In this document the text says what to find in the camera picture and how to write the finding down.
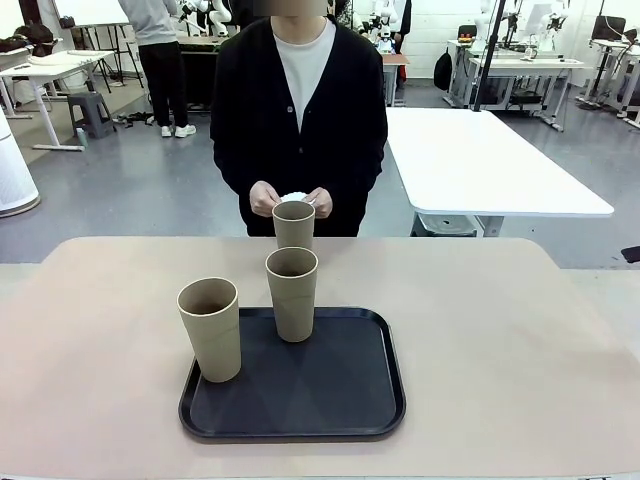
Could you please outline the person's left hand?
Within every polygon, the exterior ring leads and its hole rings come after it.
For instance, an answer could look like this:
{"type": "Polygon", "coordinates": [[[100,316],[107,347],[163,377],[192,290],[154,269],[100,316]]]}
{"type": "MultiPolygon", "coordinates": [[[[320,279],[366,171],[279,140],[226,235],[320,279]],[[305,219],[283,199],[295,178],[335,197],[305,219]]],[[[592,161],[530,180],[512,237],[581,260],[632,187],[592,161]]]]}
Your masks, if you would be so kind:
{"type": "Polygon", "coordinates": [[[304,201],[314,207],[317,220],[327,219],[333,210],[333,200],[330,193],[321,187],[307,194],[304,201]]]}

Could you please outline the person's right hand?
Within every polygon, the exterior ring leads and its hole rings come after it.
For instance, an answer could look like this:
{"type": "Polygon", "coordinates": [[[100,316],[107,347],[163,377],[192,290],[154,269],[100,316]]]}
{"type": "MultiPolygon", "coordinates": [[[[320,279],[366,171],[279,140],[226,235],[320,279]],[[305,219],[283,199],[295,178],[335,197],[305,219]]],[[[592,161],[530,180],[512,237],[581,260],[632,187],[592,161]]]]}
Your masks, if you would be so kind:
{"type": "Polygon", "coordinates": [[[272,216],[273,209],[281,202],[276,190],[265,181],[257,181],[249,193],[251,211],[264,218],[272,216]]]}

